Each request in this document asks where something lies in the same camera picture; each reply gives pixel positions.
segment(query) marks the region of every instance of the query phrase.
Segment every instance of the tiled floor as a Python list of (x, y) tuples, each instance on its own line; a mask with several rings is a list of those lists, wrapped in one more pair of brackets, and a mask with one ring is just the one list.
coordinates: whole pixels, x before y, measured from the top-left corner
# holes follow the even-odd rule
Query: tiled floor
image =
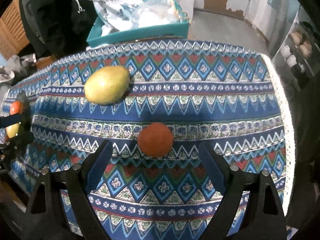
[(255, 29), (245, 21), (220, 14), (194, 10), (189, 38), (239, 45), (268, 54), (264, 41)]

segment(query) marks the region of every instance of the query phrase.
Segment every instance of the tablecloth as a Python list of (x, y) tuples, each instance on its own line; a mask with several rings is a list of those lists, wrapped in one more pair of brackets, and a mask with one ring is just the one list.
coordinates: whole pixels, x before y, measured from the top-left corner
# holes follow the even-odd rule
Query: tablecloth
[[(84, 83), (98, 69), (122, 65), (131, 92), (111, 106), (89, 103)], [(12, 163), (11, 175), (30, 193), (39, 171), (70, 168), (104, 138), (113, 156), (89, 195), (112, 239), (197, 239), (217, 209), (216, 192), (198, 158), (203, 140), (242, 170), (271, 173), (286, 213), (294, 172), (294, 137), (288, 102), (270, 59), (214, 42), (155, 40), (109, 46), (65, 57), (12, 87), (2, 104), (9, 114), (25, 91), (35, 140)], [(137, 136), (151, 122), (174, 135), (163, 158), (145, 156)], [(4, 140), (5, 132), (0, 132)], [(236, 232), (248, 192), (230, 229)], [(71, 228), (81, 234), (68, 193), (62, 199)]]

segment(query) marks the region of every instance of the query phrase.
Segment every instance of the silver bolt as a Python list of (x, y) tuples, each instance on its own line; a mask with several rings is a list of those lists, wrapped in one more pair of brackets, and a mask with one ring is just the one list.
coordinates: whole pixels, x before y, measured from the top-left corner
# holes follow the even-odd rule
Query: silver bolt
[(41, 171), (41, 174), (42, 174), (42, 175), (45, 175), (45, 174), (47, 174), (48, 172), (49, 172), (49, 169), (45, 168), (45, 169), (43, 169), (43, 170)]
[(237, 171), (237, 170), (239, 170), (239, 167), (238, 167), (237, 165), (232, 164), (232, 165), (230, 166), (230, 169), (231, 169), (232, 171)]
[(262, 175), (268, 177), (269, 176), (269, 171), (263, 170)]
[(81, 168), (81, 164), (80, 163), (76, 163), (72, 166), (72, 168), (76, 171), (79, 170)]

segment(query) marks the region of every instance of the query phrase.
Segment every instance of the yellow fruit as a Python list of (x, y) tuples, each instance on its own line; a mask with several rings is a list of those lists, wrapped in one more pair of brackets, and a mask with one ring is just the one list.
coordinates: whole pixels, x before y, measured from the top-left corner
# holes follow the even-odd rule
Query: yellow fruit
[(6, 127), (5, 129), (7, 131), (7, 136), (9, 138), (15, 137), (19, 131), (19, 127), (20, 127), (19, 123), (15, 123), (11, 126)]
[(108, 66), (95, 72), (84, 85), (87, 100), (94, 104), (116, 103), (130, 84), (130, 73), (122, 66)]

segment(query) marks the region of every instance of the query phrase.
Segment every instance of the black jacket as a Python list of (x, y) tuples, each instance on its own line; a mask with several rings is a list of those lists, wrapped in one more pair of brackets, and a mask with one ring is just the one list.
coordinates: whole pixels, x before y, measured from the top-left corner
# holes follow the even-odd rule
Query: black jacket
[(36, 20), (42, 41), (28, 24), (22, 0), (21, 19), (27, 38), (38, 57), (46, 54), (57, 58), (85, 50), (88, 34), (97, 18), (92, 1), (79, 0), (84, 11), (78, 12), (76, 0), (30, 0), (31, 13)]

